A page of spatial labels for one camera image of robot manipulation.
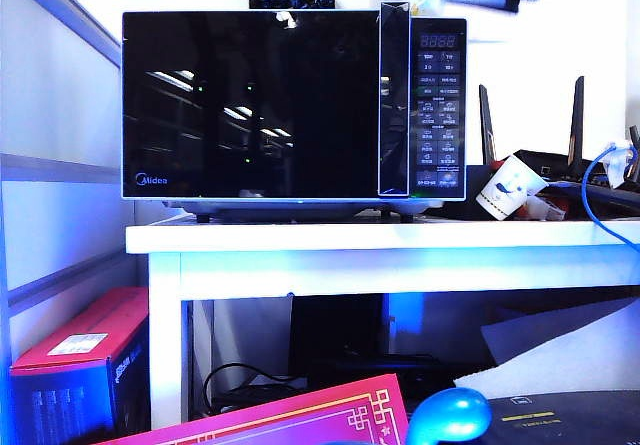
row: paper sheet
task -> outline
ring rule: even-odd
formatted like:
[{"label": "paper sheet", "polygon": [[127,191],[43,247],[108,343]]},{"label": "paper sheet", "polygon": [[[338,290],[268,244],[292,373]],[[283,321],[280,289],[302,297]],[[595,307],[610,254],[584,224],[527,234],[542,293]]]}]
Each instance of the paper sheet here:
[{"label": "paper sheet", "polygon": [[621,298],[525,315],[485,325],[481,328],[482,336],[496,364],[502,365],[521,353],[560,335],[578,330],[630,305],[635,300],[635,298]]},{"label": "paper sheet", "polygon": [[455,384],[478,390],[489,399],[640,390],[640,300]]}]

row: box label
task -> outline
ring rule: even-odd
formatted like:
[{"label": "box label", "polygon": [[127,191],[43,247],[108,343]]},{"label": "box label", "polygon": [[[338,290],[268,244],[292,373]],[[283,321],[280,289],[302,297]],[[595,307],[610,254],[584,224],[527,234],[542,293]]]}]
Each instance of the box label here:
[{"label": "box label", "polygon": [[47,355],[71,355],[74,353],[89,353],[107,337],[107,333],[88,333],[83,335],[69,335],[56,345]]}]

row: table top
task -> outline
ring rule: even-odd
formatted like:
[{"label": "table top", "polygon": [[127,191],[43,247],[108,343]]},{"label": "table top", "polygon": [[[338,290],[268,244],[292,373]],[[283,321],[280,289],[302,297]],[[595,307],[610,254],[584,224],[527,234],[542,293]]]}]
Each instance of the table top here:
[{"label": "table top", "polygon": [[[634,243],[640,220],[605,225]],[[570,247],[617,245],[590,221],[452,221],[419,217],[413,223],[358,215],[328,223],[197,223],[185,214],[126,229],[127,252],[224,252],[271,250],[375,250],[413,248]]]}]

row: table leg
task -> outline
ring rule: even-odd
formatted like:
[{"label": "table leg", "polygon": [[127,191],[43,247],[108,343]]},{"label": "table leg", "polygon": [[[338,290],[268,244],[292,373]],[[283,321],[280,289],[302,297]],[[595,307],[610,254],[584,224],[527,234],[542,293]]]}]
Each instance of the table leg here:
[{"label": "table leg", "polygon": [[180,254],[150,254],[149,366],[153,429],[188,419],[186,306],[179,291]]}]

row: cubicle partition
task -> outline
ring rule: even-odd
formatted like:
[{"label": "cubicle partition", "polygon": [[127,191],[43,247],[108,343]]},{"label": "cubicle partition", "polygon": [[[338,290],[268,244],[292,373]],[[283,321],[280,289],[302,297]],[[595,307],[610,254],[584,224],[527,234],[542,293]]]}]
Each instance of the cubicle partition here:
[{"label": "cubicle partition", "polygon": [[120,45],[75,0],[0,0],[0,444],[13,360],[134,285],[120,197]]}]

